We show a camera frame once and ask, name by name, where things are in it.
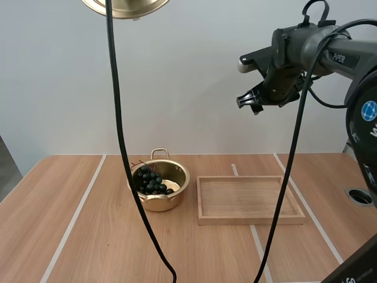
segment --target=dark grapes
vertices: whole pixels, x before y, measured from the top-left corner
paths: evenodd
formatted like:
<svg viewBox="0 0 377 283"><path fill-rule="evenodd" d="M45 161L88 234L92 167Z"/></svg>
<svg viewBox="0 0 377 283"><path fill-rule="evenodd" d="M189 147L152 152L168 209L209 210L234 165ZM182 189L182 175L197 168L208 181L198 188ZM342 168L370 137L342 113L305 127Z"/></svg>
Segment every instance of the dark grapes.
<svg viewBox="0 0 377 283"><path fill-rule="evenodd" d="M158 188L161 192L165 193L167 190L167 186L165 184L161 184Z"/></svg>
<svg viewBox="0 0 377 283"><path fill-rule="evenodd" d="M154 190L154 185L152 185L152 184L148 184L148 185L147 185L147 191L149 191L149 192L153 192L153 190Z"/></svg>
<svg viewBox="0 0 377 283"><path fill-rule="evenodd" d="M140 171L142 171L143 173L149 173L149 168L148 166L144 165L140 168Z"/></svg>
<svg viewBox="0 0 377 283"><path fill-rule="evenodd" d="M149 173L145 173L144 175L143 175L143 180L145 180L145 181L149 181L151 179L151 175L149 174Z"/></svg>

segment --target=white tape line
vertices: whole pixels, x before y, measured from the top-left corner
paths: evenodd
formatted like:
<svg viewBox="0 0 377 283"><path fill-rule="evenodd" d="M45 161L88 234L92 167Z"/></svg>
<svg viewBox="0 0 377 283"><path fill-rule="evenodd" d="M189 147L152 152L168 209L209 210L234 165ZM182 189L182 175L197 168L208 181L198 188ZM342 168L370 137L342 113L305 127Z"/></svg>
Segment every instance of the white tape line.
<svg viewBox="0 0 377 283"><path fill-rule="evenodd" d="M234 174L235 176L238 176L238 171L237 171L237 167L236 167L235 164L232 164L232 169L233 169L233 174Z"/></svg>
<svg viewBox="0 0 377 283"><path fill-rule="evenodd" d="M284 167L283 163L280 161L280 159L277 156L277 154L274 153L273 155L274 155L277 163L279 164L280 168L285 172L285 167ZM304 199L303 195L301 194L299 188L296 186L296 184L294 183L294 181L293 181L293 179L291 177L289 177L289 182L292 185L292 187L295 190L295 192L297 193L297 195L299 196L302 204L306 208L306 210L309 213L310 217L313 219L314 224L317 226L318 231L320 232L320 234L322 235L322 237L325 240L326 244L329 246L330 250L334 254L336 260L339 262L339 264L342 264L343 263L342 257L340 256L340 254L338 253L338 251L334 247L334 244L331 242L329 236L327 235L327 233L325 232L325 230L322 228L322 225L319 223L317 217L314 215L313 211L310 209L309 205L307 204L306 200Z"/></svg>
<svg viewBox="0 0 377 283"><path fill-rule="evenodd" d="M102 165L104 164L105 159L106 159L106 155L102 155L102 159L101 159L100 163L98 164L98 167L97 167L97 169L96 169L96 171L95 171L95 173L94 173L94 175L93 175L93 177L92 177L92 179L91 179L91 181L90 181L90 183L89 183L89 185L87 187L87 190L85 191L84 195L82 196L81 201L78 204L75 213L73 214L73 217L71 219L70 224L67 227L67 230L65 230L63 238L61 239L60 244L58 245L58 248L55 251L55 254L52 257L52 259L51 259L51 261L50 261L50 263L49 263L49 265L48 265L48 267L47 267L47 269L45 271L45 274L43 275L43 277L41 279L41 283L46 283L47 282L47 279L48 279L49 275L51 274L52 269L54 268L55 264L57 263L57 260L58 260L58 258L60 256L61 251L63 250L65 242L67 241L67 239L68 239L68 237L69 237L69 235L70 235L70 233L72 231L72 228L73 228L73 226L76 223L77 217L80 214L81 209L84 206L85 201L87 200L87 197L88 197L88 195L90 193L90 190L93 187L93 184L94 184L94 182L95 182L95 180L96 180L96 178L97 178L97 176L98 176L98 174L99 174L99 172L100 172L100 170L102 168Z"/></svg>
<svg viewBox="0 0 377 283"><path fill-rule="evenodd" d="M237 167L236 167L235 164L232 164L232 169L233 169L233 173L234 173L234 175L235 175L235 176L238 176L238 171L237 171ZM255 228L254 225L250 225L250 229L252 230L252 234L253 234L253 238L254 238L255 246L257 247L260 261L262 261L262 259L263 259L263 255L264 255L264 251L263 251L262 244L260 243L260 239L259 239L259 236L258 236L257 229ZM266 265L264 266L264 275L265 275L265 277L266 277L266 281L267 281L267 283L273 283L273 281L272 281L272 276L271 276L271 272L270 272L270 269L269 269L268 264L266 264Z"/></svg>

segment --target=pot handle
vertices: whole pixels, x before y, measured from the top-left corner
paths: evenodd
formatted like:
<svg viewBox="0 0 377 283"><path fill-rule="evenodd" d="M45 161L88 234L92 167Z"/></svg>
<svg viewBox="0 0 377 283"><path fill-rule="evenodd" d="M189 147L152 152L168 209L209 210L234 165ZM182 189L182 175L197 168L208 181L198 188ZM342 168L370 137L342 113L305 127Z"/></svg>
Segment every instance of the pot handle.
<svg viewBox="0 0 377 283"><path fill-rule="evenodd" d="M152 199L167 199L167 195L148 195L144 198L144 203L149 202Z"/></svg>
<svg viewBox="0 0 377 283"><path fill-rule="evenodd" d="M153 156L154 156L155 152L165 152L166 153L166 158L170 159L169 152L167 151L167 149L163 149L162 147L159 147L157 149L152 150L151 159L153 159Z"/></svg>

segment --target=black wire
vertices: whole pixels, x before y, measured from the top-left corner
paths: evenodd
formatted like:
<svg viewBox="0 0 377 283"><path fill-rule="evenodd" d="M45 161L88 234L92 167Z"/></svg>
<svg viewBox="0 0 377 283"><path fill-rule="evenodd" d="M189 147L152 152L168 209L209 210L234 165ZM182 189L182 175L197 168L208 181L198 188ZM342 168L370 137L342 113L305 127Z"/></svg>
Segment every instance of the black wire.
<svg viewBox="0 0 377 283"><path fill-rule="evenodd" d="M127 175L128 182L130 183L130 188L132 195L134 197L137 209L139 210L140 216L144 222L145 228L147 228L148 234L160 256L161 260L164 262L166 267L170 270L173 275L173 283L177 282L177 274L174 268L166 260L165 255L163 254L156 237L154 236L151 225L149 224L147 215L145 215L143 206L139 199L138 193L135 189L135 184L132 179L132 173L130 164L128 162L127 151L125 149L124 135L123 135L123 125L122 125L122 114L121 114L121 102L120 102L120 88L119 88L119 77L118 77L118 68L117 68L117 59L115 56L115 43L114 43L114 31L113 31L113 9L111 7L111 0L106 0L106 24L107 24L107 37L108 37L108 49L110 53L110 65L111 65L111 74L113 76L113 89L114 89L114 102L115 102L115 119L117 122L117 133L118 133L118 142L120 147L120 152L122 155L124 170Z"/></svg>
<svg viewBox="0 0 377 283"><path fill-rule="evenodd" d="M352 27L355 27L357 25L366 25L366 24L367 25L374 25L374 26L377 27L377 20L374 20L374 19L359 19L357 21L349 22L349 23L347 23L345 25L342 25L341 27L335 29L333 32L334 33L336 33L336 32L342 32L342 31L344 31L344 30L346 30L348 28L352 28ZM295 129L293 131L292 144L290 146L288 162L287 162L286 170L285 170L285 173L284 173L284 179L283 179L283 183L282 183L282 188L280 189L279 197L277 199L276 209L275 209L275 213L273 215L271 229L270 229L269 237L267 239L266 248L264 249L263 259L262 259L262 262L260 264L260 268L259 268L258 274L255 277L254 283L258 283L259 279L262 277L263 270L264 270L264 267L266 266L267 258L269 256L269 252L270 252L270 248L271 248L271 244L272 244L272 239L273 239L273 234L275 232L277 220L279 218L280 209L282 207L285 190L287 188L290 171L291 171L292 165L293 165L293 159L295 158L295 151L296 151L297 141L298 141L298 138L299 138L299 133L300 133L300 127L301 127L301 121L302 121L302 116L303 116L303 112L304 112L304 107L305 107L306 96L307 96L307 92L308 92L308 90L310 88L310 78L311 78L311 76L313 74L314 67L315 67L315 65L316 65L316 63L317 63L317 61L318 61L318 59L319 59L322 51L325 49L325 47L331 41L331 39L332 39L332 33L328 34L327 36L325 36L321 40L321 42L320 42L320 44L318 46L318 50L317 50L316 56L315 56L315 58L314 58L314 60L312 62L312 66L311 66L309 72L307 73L307 76L305 77L305 82L304 82L304 86L303 86L302 93L301 93L301 99L300 99L299 109L298 109L298 112L297 112Z"/></svg>
<svg viewBox="0 0 377 283"><path fill-rule="evenodd" d="M332 109L343 109L343 108L348 108L348 105L333 105L333 104L329 104L329 103L326 103L324 102L323 100L321 100L316 94L315 92L312 90L311 87L309 87L309 92L310 94L312 95L312 97L318 101L319 104L325 106L325 107L328 107L328 108L332 108Z"/></svg>

